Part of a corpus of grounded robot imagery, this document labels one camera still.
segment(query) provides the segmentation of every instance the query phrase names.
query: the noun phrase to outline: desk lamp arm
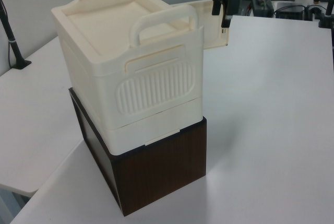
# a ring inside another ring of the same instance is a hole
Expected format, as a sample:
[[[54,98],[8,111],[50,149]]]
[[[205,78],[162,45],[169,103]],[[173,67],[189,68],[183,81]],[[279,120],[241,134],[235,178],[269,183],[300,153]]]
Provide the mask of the desk lamp arm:
[[[20,52],[20,49],[17,45],[16,39],[14,37],[13,31],[11,30],[9,21],[8,21],[8,17],[7,17],[7,13],[5,10],[5,6],[2,0],[0,0],[0,20],[1,23],[5,29],[5,32],[7,34],[8,37],[8,42],[14,52],[15,58],[16,58],[16,64],[12,67],[15,69],[23,69],[26,66],[28,66],[29,64],[31,64],[31,61],[26,61]]]
[[[333,18],[332,18],[333,6],[334,6],[334,0],[329,0],[325,14],[321,14],[321,18],[318,24],[320,28],[333,29]]]

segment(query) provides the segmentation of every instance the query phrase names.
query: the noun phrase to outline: white table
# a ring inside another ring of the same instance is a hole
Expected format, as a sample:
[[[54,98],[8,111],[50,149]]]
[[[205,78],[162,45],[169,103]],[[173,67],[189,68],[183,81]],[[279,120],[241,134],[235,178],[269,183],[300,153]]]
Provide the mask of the white table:
[[[82,141],[58,38],[0,77],[0,188],[32,196]]]
[[[234,16],[229,45],[205,51],[203,93],[206,177],[123,217],[80,143],[12,224],[332,223],[330,31]]]

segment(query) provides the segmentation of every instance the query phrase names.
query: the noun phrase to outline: white plastic container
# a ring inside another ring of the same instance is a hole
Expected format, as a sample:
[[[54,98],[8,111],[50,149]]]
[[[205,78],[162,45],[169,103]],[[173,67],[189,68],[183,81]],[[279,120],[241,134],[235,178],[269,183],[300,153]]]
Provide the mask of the white plastic container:
[[[73,89],[111,154],[202,120],[204,33],[193,7],[75,0],[52,13]]]
[[[221,28],[224,9],[220,8],[219,15],[212,15],[212,0],[193,1],[174,4],[172,6],[191,5],[198,14],[199,26],[204,26],[204,49],[226,46],[229,42],[229,28]]]

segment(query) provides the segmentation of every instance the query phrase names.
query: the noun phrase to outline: brown box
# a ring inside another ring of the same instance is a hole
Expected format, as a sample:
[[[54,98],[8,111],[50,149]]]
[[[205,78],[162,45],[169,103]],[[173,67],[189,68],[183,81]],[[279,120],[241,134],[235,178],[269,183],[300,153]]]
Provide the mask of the brown box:
[[[124,154],[109,153],[72,88],[84,140],[124,216],[206,174],[206,119],[179,133]]]

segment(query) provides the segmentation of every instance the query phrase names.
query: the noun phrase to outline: cable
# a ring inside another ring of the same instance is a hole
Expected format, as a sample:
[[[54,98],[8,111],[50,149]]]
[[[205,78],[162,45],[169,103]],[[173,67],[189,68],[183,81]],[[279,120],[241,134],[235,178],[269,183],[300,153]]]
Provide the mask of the cable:
[[[279,9],[277,9],[276,11],[274,11],[273,14],[276,14],[276,12],[278,12],[278,11],[282,11],[282,10],[285,10],[285,9],[288,9],[288,8],[292,8],[292,7],[299,7],[299,6],[304,7],[304,9],[302,11],[302,12],[304,12],[306,6],[303,6],[303,5],[291,5],[291,6],[283,6],[283,7],[279,8]]]
[[[324,8],[323,6],[320,6],[320,5],[310,5],[310,7],[311,7],[311,6],[318,6],[318,7],[323,8],[324,10],[326,10],[326,8]]]

